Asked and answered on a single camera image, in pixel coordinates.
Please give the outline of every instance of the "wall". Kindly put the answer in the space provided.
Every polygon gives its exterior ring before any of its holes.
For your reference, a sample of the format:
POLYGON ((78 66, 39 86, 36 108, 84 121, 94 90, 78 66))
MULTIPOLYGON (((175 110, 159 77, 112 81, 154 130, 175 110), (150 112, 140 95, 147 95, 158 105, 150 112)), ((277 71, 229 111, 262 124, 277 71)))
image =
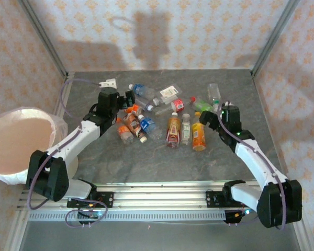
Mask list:
POLYGON ((31 0, 68 71, 251 69, 288 0, 31 0))
POLYGON ((314 237, 314 0, 301 0, 256 85, 281 163, 302 185, 314 237))
MULTIPOLYGON (((0 113, 20 106, 52 112, 62 81, 17 1, 0 1, 0 113)), ((0 250, 22 188, 0 181, 0 250)))

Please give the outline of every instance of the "red label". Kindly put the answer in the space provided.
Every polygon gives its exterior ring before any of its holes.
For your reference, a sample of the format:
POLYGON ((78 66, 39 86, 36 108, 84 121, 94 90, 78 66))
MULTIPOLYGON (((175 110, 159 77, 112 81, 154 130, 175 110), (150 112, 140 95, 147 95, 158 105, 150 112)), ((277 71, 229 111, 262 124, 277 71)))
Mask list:
POLYGON ((176 108, 176 111, 184 110, 184 102, 181 99, 177 99, 177 100, 173 101, 173 104, 176 108))

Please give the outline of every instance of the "gray floor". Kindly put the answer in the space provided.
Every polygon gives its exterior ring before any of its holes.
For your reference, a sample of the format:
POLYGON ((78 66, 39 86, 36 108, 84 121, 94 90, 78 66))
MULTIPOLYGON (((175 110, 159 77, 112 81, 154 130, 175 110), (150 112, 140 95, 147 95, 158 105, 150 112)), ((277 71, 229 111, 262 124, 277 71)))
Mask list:
MULTIPOLYGON (((79 72, 75 77, 95 82, 116 78, 120 93, 128 90, 128 85, 133 83, 142 83, 156 90, 176 83, 183 91, 179 97, 185 100, 191 96, 207 98, 207 84, 218 83, 222 97, 239 106, 243 128, 252 132, 263 152, 279 168, 260 100, 248 70, 79 72)), ((98 88, 75 82, 67 108, 83 117, 90 106, 97 102, 97 98, 98 88)), ((186 107, 184 112, 194 115, 194 110, 190 107, 186 107)), ((153 114, 148 116, 166 133, 170 114, 161 118, 155 118, 153 114)), ((68 117, 65 119, 69 130, 77 126, 76 121, 68 117)), ((131 146, 125 146, 117 135, 116 128, 111 127, 79 155, 80 164, 75 178, 101 184, 253 179, 247 167, 222 143, 216 132, 207 128, 205 134, 207 148, 195 152, 190 146, 170 149, 165 146, 164 139, 157 142, 149 139, 144 144, 135 140, 131 146)))
POLYGON ((29 222, 27 232, 21 251, 300 250, 292 225, 281 232, 266 229, 260 222, 237 227, 103 222, 91 229, 70 229, 63 222, 29 222))

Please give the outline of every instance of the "gray tabletop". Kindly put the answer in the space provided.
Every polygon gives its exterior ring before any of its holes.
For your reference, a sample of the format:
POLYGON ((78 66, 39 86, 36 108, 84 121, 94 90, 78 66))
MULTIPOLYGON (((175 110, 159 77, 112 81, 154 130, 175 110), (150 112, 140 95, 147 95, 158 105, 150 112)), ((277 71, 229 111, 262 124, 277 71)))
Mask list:
MULTIPOLYGON (((218 83, 222 98, 230 100, 240 108, 241 122, 256 138, 262 151, 280 169, 262 106, 248 70, 164 70, 164 71, 122 71, 122 72, 79 72, 75 78, 102 82, 109 78, 117 80, 118 90, 124 94, 129 84, 141 83, 156 90, 176 83, 183 93, 179 96, 207 98, 207 85, 218 83)), ((91 105, 97 102, 98 88, 89 84, 74 82, 67 108, 73 114, 83 117, 91 105)), ((194 110, 186 107, 193 117, 194 110)), ((155 118, 146 113, 166 133, 171 114, 155 118)), ((76 121, 64 117, 69 131, 76 121)), ((202 152, 191 146, 181 145, 177 149, 165 146, 165 138, 159 141, 138 139, 125 146, 116 128, 111 127, 98 140, 90 144, 79 156, 79 167, 75 178, 95 184, 112 182, 164 182, 191 180, 233 180, 253 179, 245 164, 231 152, 216 132, 205 129, 207 148, 202 152)))

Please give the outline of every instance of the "pile of bottles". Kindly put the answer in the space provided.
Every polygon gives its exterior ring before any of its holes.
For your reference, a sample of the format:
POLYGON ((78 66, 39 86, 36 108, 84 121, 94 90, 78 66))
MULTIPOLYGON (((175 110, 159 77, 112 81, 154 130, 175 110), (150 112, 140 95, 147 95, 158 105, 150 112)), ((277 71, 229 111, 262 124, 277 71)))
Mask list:
POLYGON ((202 151, 206 148, 204 125, 199 122, 201 112, 217 112, 219 100, 221 98, 217 84, 208 85, 208 102, 203 99, 191 97, 187 101, 178 98, 181 90, 173 85, 156 92, 154 89, 142 84, 129 85, 133 90, 136 102, 132 107, 125 110, 127 113, 123 119, 117 119, 117 131, 124 142, 130 144, 134 140, 134 135, 144 143, 147 136, 152 140, 159 140, 163 132, 155 122, 149 117, 143 115, 144 112, 152 112, 156 117, 171 112, 171 117, 167 124, 166 145, 176 148, 180 143, 190 145, 196 151, 202 151), (185 106, 190 105, 196 112, 191 119, 190 114, 182 114, 182 121, 178 113, 182 112, 185 106))

